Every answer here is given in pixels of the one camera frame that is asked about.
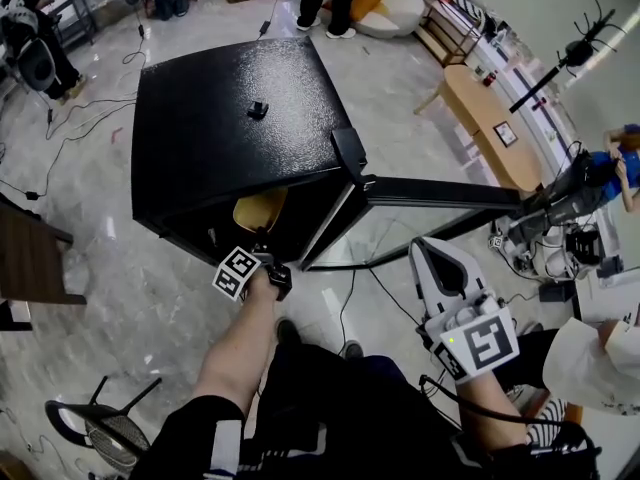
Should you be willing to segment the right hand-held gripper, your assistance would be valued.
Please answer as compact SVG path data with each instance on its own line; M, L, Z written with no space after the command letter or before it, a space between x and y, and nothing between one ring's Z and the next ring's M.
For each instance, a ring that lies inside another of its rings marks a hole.
M409 261L429 319L422 325L423 342L453 380L469 381L519 355L510 310L492 291L446 310L448 297L467 299L485 287L474 257L447 241L418 237Z

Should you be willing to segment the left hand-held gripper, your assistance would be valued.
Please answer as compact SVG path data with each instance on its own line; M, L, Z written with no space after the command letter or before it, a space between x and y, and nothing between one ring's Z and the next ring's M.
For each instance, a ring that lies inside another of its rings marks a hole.
M279 290L277 300L282 301L292 288L291 271L272 255L269 232L264 227L257 229L251 252L236 246L225 257L216 270L212 285L236 301L251 276L261 267L265 268L269 282Z

